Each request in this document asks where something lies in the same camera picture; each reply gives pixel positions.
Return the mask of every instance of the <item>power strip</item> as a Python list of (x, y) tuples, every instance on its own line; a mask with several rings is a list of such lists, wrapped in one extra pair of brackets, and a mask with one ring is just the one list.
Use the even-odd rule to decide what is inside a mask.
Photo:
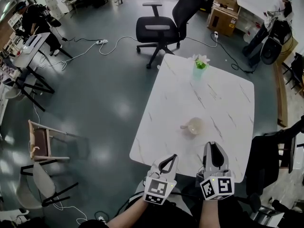
[(96, 41), (96, 45), (106, 44), (108, 43), (108, 40), (98, 40)]

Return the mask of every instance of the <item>chair armrest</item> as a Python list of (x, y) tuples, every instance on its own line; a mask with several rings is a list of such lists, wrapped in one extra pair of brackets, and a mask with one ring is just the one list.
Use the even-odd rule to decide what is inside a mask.
[(169, 25), (146, 25), (146, 30), (149, 31), (168, 31), (170, 30)]
[(158, 7), (158, 6), (162, 6), (162, 3), (160, 3), (160, 2), (145, 2), (145, 3), (143, 3), (142, 4), (144, 7), (145, 6), (156, 6), (156, 7)]
[(157, 7), (162, 6), (160, 2), (145, 2), (142, 4), (144, 7), (151, 6), (155, 17), (159, 17)]

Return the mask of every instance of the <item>mug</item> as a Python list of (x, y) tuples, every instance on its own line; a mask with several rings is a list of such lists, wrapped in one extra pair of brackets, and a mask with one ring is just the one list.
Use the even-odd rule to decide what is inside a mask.
[(201, 133), (203, 127), (203, 121), (198, 117), (193, 117), (185, 125), (180, 126), (181, 129), (188, 129), (193, 135)]

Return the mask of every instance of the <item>marble tabletop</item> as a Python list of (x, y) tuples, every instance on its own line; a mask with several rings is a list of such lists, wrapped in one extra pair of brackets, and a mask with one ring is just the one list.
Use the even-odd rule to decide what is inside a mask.
[[(205, 144), (216, 141), (228, 155), (235, 182), (241, 182), (253, 134), (254, 86), (212, 66), (197, 79), (193, 68), (193, 60), (165, 55), (130, 158), (152, 165), (156, 159), (175, 153), (179, 157), (177, 173), (195, 177), (202, 167)], [(180, 128), (193, 117), (203, 122), (201, 134), (195, 137)]]

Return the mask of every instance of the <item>cardboard box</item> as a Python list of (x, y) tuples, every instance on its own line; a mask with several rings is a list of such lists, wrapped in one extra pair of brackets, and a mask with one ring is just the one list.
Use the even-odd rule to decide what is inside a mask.
[(230, 8), (231, 10), (235, 11), (236, 13), (239, 10), (237, 0), (214, 0), (214, 3), (219, 3), (219, 4), (222, 4), (223, 6), (227, 6), (227, 8)]
[(213, 5), (207, 27), (222, 35), (231, 36), (237, 20), (238, 14), (236, 12)]

